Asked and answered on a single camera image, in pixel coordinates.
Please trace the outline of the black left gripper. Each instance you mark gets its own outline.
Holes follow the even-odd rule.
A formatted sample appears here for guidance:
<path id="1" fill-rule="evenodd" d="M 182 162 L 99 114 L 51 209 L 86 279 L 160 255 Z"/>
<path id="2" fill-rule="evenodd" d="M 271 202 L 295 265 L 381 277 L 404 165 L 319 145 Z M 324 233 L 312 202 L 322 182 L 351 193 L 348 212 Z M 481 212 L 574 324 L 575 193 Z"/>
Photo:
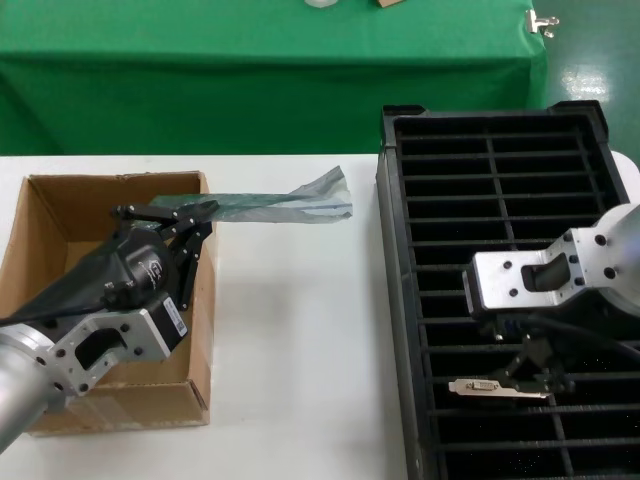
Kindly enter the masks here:
<path id="1" fill-rule="evenodd" d="M 172 299 L 179 311 L 186 311 L 204 241 L 213 232 L 211 218 L 218 209 L 215 200 L 181 207 L 113 207 L 111 216 L 120 222 L 157 224 L 155 230 L 161 231 L 168 247 L 150 230 L 121 231 L 10 315 L 7 324 L 24 324 L 44 334 L 66 334 L 90 314 L 144 306 L 175 281 L 176 268 Z"/>

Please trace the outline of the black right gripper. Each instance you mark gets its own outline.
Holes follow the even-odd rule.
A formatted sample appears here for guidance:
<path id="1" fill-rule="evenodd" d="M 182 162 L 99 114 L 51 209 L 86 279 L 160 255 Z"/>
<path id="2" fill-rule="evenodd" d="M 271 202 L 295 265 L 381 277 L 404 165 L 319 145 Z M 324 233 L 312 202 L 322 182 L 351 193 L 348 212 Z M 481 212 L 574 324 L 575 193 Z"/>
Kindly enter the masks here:
<path id="1" fill-rule="evenodd" d="M 504 367 L 493 373 L 497 381 L 514 381 L 515 374 L 527 363 L 539 373 L 534 375 L 537 392 L 542 395 L 570 394 L 575 382 L 562 366 L 552 366 L 554 350 L 547 335 L 531 318 L 493 318 L 483 323 L 481 331 L 494 337 L 498 343 L 519 345 L 519 350 Z"/>

